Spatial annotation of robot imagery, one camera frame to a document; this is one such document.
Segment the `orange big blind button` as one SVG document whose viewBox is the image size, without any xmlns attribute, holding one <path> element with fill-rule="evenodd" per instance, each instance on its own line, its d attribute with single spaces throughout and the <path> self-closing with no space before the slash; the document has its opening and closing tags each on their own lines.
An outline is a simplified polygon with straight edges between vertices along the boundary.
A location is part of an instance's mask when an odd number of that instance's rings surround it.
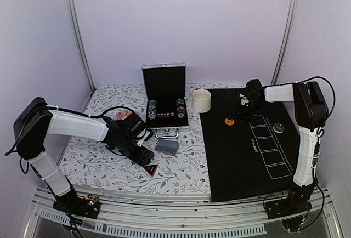
<svg viewBox="0 0 351 238">
<path fill-rule="evenodd" d="M 226 118 L 224 120 L 224 123 L 227 125 L 227 126 L 233 126 L 235 124 L 235 120 L 233 118 Z"/>
</svg>

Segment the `clear dealer button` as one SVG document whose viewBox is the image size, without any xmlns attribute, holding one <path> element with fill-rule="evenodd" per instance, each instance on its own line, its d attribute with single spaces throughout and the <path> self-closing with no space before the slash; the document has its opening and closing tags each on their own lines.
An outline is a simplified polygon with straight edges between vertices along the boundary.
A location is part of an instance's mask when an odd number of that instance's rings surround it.
<svg viewBox="0 0 351 238">
<path fill-rule="evenodd" d="M 275 123 L 273 125 L 273 131 L 278 134 L 282 134 L 285 131 L 285 127 L 281 123 Z"/>
</svg>

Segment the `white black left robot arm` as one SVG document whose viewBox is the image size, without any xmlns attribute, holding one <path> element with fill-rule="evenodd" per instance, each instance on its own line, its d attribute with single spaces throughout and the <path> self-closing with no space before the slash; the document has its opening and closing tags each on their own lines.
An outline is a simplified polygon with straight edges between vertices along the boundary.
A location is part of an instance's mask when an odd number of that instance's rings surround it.
<svg viewBox="0 0 351 238">
<path fill-rule="evenodd" d="M 123 120 L 113 120 L 106 112 L 87 115 L 36 97 L 15 120 L 13 130 L 15 142 L 5 155 L 16 153 L 27 161 L 70 213 L 80 210 L 81 200 L 73 194 L 69 180 L 58 168 L 58 159 L 46 150 L 46 143 L 72 137 L 90 139 L 142 167 L 154 158 L 154 153 L 143 146 L 152 131 L 134 110 Z"/>
</svg>

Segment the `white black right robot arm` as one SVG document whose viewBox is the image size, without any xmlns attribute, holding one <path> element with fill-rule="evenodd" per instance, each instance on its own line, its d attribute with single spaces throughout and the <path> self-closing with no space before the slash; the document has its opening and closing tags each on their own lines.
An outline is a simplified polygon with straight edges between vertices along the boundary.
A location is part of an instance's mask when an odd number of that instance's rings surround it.
<svg viewBox="0 0 351 238">
<path fill-rule="evenodd" d="M 331 109 L 328 108 L 316 79 L 323 80 L 330 86 L 333 96 Z M 246 84 L 246 89 L 245 93 L 230 92 L 227 95 L 231 107 L 226 120 L 231 122 L 239 118 L 248 121 L 265 103 L 293 102 L 300 138 L 293 182 L 300 188 L 315 184 L 320 138 L 324 135 L 325 123 L 336 103 L 335 90 L 330 81 L 314 76 L 298 82 L 262 86 L 258 79 L 253 79 Z"/>
</svg>

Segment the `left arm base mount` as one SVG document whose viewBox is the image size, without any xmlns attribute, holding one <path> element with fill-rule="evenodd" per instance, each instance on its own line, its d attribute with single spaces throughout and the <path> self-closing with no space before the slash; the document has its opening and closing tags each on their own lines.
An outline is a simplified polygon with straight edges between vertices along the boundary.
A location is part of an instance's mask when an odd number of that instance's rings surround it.
<svg viewBox="0 0 351 238">
<path fill-rule="evenodd" d="M 53 196 L 55 198 L 53 208 L 58 211 L 91 219 L 97 219 L 99 215 L 101 203 L 98 196 L 88 194 L 79 197 L 73 186 L 63 196 L 56 194 L 53 194 Z"/>
</svg>

